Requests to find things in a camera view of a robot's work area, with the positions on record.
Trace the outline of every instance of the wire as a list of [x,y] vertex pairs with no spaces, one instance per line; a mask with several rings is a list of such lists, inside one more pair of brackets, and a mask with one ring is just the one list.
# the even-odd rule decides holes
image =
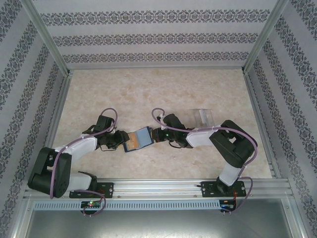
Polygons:
[[250,188],[249,188],[249,191],[248,191],[246,197],[243,199],[243,201],[242,201],[242,203],[240,204],[240,206],[237,207],[234,211],[232,211],[231,214],[236,213],[239,209],[241,209],[241,207],[242,207],[242,206],[245,204],[245,202],[247,201],[247,199],[248,199],[248,197],[249,197],[249,195],[250,195],[250,193],[251,193],[251,191],[252,191],[252,188],[253,188],[253,179],[252,179],[251,177],[245,176],[245,177],[241,177],[241,179],[249,179],[250,182],[251,182],[251,185],[250,185]]
[[182,147],[177,147],[177,146],[175,146],[175,145],[172,145],[171,143],[170,143],[170,141],[168,142],[169,143],[169,145],[171,146],[171,147],[173,147],[173,148],[176,148],[176,149],[181,149]]
[[101,150],[101,151],[116,151],[117,148],[115,148],[114,150],[103,150],[103,149],[101,148],[101,146],[100,146],[100,150]]
[[237,205],[237,192],[236,192],[236,190],[233,191],[233,201],[234,201],[233,206]]
[[74,143],[78,142],[78,141],[81,141],[81,140],[84,140],[84,139],[87,139],[87,138],[90,138],[90,137],[94,137],[96,135],[100,135],[100,134],[103,134],[107,131],[109,131],[112,127],[115,127],[115,124],[117,123],[117,120],[118,120],[118,113],[117,111],[114,109],[114,108],[106,108],[104,109],[100,115],[102,115],[105,111],[107,110],[112,110],[114,111],[115,113],[115,120],[114,122],[112,123],[112,125],[110,127],[108,127],[107,129],[103,130],[103,131],[100,131],[98,133],[95,133],[95,134],[91,134],[91,135],[86,135],[86,136],[83,136],[83,137],[80,137],[76,140],[73,140],[72,142],[69,142],[67,145],[65,145],[59,152],[58,154],[56,155],[56,158],[55,158],[55,161],[54,161],[54,165],[53,165],[53,171],[52,171],[52,178],[51,178],[51,186],[50,186],[50,198],[53,199],[54,197],[54,194],[53,194],[53,191],[54,191],[54,183],[55,183],[55,173],[56,173],[56,167],[57,167],[57,163],[58,163],[58,160],[59,160],[59,157],[61,155],[61,153],[63,153],[64,150],[66,150],[69,146],[73,145]]
[[106,208],[106,198],[105,198],[105,196],[103,194],[101,194],[99,192],[95,192],[95,191],[90,191],[90,190],[76,190],[76,192],[86,192],[86,193],[96,194],[96,195],[100,196],[100,200],[99,200],[100,203],[102,202],[102,200],[105,201],[103,206],[102,206],[102,208],[100,210],[98,210],[97,212],[95,212],[94,214],[86,214],[85,211],[88,208],[88,206],[84,207],[84,209],[83,209],[84,217],[86,217],[86,216],[93,217],[95,215],[98,215],[99,213],[101,213]]

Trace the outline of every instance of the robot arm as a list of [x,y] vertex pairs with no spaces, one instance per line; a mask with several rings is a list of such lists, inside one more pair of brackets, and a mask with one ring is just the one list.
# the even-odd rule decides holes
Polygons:
[[[73,143],[61,153],[55,168],[54,197],[61,197],[67,191],[79,189],[94,191],[96,189],[96,176],[84,172],[71,174],[70,168],[81,157],[102,145],[106,145],[108,149],[115,150],[120,144],[129,140],[129,136],[125,131],[114,131],[114,129],[111,132],[86,138],[89,134],[95,134],[109,128],[113,121],[112,118],[100,115],[96,125],[92,125],[80,136],[83,139]],[[44,147],[40,150],[28,181],[30,188],[50,194],[52,170],[48,169],[48,167],[53,167],[58,152],[63,148],[64,146],[55,149]]]
[[176,131],[162,126],[152,131],[152,138],[156,142],[168,140],[175,141],[181,148],[193,148],[198,146],[215,146],[226,161],[226,164],[217,179],[218,190],[225,194],[237,181],[244,163],[252,156],[255,148],[251,141],[239,133],[229,131],[230,128],[248,135],[243,129],[231,120],[226,120],[220,127],[228,130],[195,130],[186,128],[175,114],[158,118],[168,127],[189,132]]

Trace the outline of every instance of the cable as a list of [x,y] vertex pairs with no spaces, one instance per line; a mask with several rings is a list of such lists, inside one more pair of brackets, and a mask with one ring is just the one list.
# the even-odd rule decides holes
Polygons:
[[254,154],[252,156],[252,158],[250,160],[248,160],[247,162],[244,163],[238,177],[242,174],[242,172],[244,171],[244,169],[246,168],[246,166],[251,163],[257,156],[258,154],[258,148],[257,148],[257,145],[255,144],[254,140],[249,136],[247,135],[246,133],[243,133],[239,130],[236,130],[236,129],[232,129],[232,128],[228,128],[228,127],[220,127],[220,126],[213,126],[213,127],[207,127],[207,128],[201,128],[201,129],[194,129],[194,130],[183,130],[183,129],[177,129],[177,128],[173,128],[173,127],[170,127],[170,126],[167,126],[165,124],[163,124],[162,122],[160,122],[155,116],[154,116],[154,112],[156,110],[161,110],[163,112],[163,116],[165,115],[165,111],[164,109],[162,108],[154,108],[152,110],[152,117],[153,119],[158,123],[160,124],[161,126],[164,126],[165,128],[168,128],[168,129],[171,129],[171,130],[176,130],[176,131],[181,131],[181,132],[199,132],[199,131],[208,131],[208,130],[227,130],[227,131],[232,131],[232,132],[235,132],[235,133],[238,133],[242,136],[244,136],[245,138],[247,138],[251,144],[253,145],[254,147]]
[[105,151],[116,151],[117,148],[115,148],[115,149],[113,149],[113,150],[103,150],[103,149],[101,148],[101,146],[100,146],[100,150],[103,151],[103,152],[105,152]]
[[76,190],[76,192],[86,192],[86,193],[96,194],[96,195],[99,195],[101,197],[100,201],[99,201],[100,203],[102,202],[102,200],[105,201],[104,204],[103,204],[103,207],[100,210],[98,210],[97,212],[95,212],[94,214],[90,214],[90,215],[86,214],[85,210],[88,207],[84,207],[83,214],[84,214],[85,217],[86,216],[92,217],[92,216],[98,215],[99,213],[101,213],[106,208],[106,198],[105,198],[105,196],[103,194],[95,192],[95,191],[90,191],[90,190]]
[[175,145],[172,145],[171,143],[170,143],[170,141],[168,142],[169,143],[169,145],[171,146],[171,147],[173,147],[173,148],[176,148],[176,149],[181,149],[182,147],[177,147],[177,146],[175,146]]
[[57,166],[57,163],[58,163],[58,160],[59,160],[59,157],[61,155],[61,153],[63,153],[64,150],[66,150],[69,146],[73,145],[74,143],[78,142],[78,141],[81,141],[83,139],[87,139],[87,138],[90,138],[90,137],[94,137],[96,135],[100,135],[100,134],[103,134],[107,131],[109,131],[112,127],[115,127],[115,124],[117,123],[117,120],[118,120],[118,113],[117,111],[114,109],[114,108],[106,108],[104,109],[100,115],[102,115],[105,111],[107,110],[112,110],[114,111],[115,113],[115,120],[114,122],[112,123],[112,125],[110,127],[108,127],[107,129],[103,130],[103,131],[100,131],[98,133],[95,133],[95,134],[91,134],[91,135],[86,135],[86,136],[83,136],[83,137],[80,137],[76,140],[73,140],[72,142],[69,142],[67,145],[65,145],[59,152],[58,154],[56,155],[56,158],[55,158],[55,161],[54,161],[54,165],[53,165],[53,171],[52,171],[52,178],[51,178],[51,186],[50,186],[50,198],[53,199],[54,195],[53,195],[53,191],[54,191],[54,182],[55,182],[55,173],[56,173],[56,166]]
[[245,202],[247,201],[247,199],[248,199],[248,197],[249,197],[249,195],[250,195],[250,193],[251,193],[251,191],[252,191],[252,188],[253,188],[253,179],[252,179],[251,177],[245,176],[245,177],[240,177],[240,178],[241,178],[241,179],[249,179],[250,182],[251,182],[251,185],[250,185],[250,188],[249,188],[249,191],[248,191],[246,197],[243,199],[243,201],[242,201],[242,203],[240,204],[240,206],[237,207],[237,208],[236,208],[234,211],[232,211],[230,214],[233,214],[233,213],[237,212],[237,211],[245,204]]

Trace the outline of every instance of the damask wall panel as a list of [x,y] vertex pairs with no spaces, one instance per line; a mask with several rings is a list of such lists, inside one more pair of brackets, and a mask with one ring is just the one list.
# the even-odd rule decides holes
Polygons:
[[317,237],[316,3],[289,1],[249,72],[283,177]]
[[0,238],[44,146],[64,76],[19,1],[0,1]]
[[71,69],[242,66],[276,0],[35,0]]

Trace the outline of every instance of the enclosure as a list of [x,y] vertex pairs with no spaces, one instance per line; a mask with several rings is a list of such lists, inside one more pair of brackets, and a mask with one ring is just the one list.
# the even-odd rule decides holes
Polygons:
[[[1,237],[317,237],[316,0],[3,0],[0,12]],[[167,141],[72,164],[113,183],[98,217],[79,212],[85,198],[30,189],[39,151],[108,107],[126,132],[160,127],[156,107],[186,128],[197,110],[237,123],[258,144],[244,207],[221,214],[232,197],[197,187],[225,165],[215,147]]]

